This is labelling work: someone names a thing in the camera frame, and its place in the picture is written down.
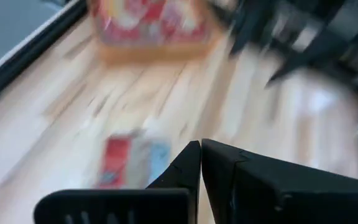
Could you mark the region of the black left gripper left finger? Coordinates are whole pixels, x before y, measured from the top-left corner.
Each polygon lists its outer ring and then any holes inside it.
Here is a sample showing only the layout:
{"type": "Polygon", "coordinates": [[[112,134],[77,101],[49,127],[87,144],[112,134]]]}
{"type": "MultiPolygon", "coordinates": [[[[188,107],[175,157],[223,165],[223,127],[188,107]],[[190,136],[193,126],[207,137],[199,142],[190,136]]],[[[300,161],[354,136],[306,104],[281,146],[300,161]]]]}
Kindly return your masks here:
{"type": "Polygon", "coordinates": [[[146,189],[61,190],[34,208],[35,224],[196,224],[201,146],[191,141],[146,189]]]}

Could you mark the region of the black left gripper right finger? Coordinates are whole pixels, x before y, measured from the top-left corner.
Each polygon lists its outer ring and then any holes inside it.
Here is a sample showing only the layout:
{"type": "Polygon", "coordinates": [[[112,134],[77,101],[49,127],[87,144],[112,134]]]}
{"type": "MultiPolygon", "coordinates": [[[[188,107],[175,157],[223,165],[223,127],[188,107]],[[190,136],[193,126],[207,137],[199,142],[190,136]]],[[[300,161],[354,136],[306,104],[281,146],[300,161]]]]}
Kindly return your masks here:
{"type": "Polygon", "coordinates": [[[203,139],[216,224],[358,224],[358,179],[203,139]]]}

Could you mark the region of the red popcorn bag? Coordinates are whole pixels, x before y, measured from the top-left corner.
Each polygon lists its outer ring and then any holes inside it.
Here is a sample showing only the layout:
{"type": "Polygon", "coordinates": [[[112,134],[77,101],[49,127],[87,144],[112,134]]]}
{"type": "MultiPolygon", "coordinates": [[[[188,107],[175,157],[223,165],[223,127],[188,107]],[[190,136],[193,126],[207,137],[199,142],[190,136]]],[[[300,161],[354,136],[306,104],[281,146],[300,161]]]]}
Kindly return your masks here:
{"type": "Polygon", "coordinates": [[[107,138],[96,186],[101,189],[144,189],[170,162],[170,140],[142,130],[107,138]]]}
{"type": "Polygon", "coordinates": [[[209,38],[210,30],[188,0],[154,0],[142,18],[148,35],[157,42],[197,42],[209,38]]]}
{"type": "Polygon", "coordinates": [[[149,0],[99,0],[97,15],[102,30],[113,42],[139,41],[145,35],[147,24],[143,18],[149,10],[149,0]]]}

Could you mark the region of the black frame rail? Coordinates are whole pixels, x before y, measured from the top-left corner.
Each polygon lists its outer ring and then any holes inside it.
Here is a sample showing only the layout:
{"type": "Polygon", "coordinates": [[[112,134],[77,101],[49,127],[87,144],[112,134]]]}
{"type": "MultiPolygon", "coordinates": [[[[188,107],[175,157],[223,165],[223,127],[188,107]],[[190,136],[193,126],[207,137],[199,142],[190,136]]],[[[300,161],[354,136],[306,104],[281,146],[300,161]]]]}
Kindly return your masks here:
{"type": "Polygon", "coordinates": [[[69,0],[54,16],[0,58],[0,92],[84,18],[86,0],[69,0]]]}

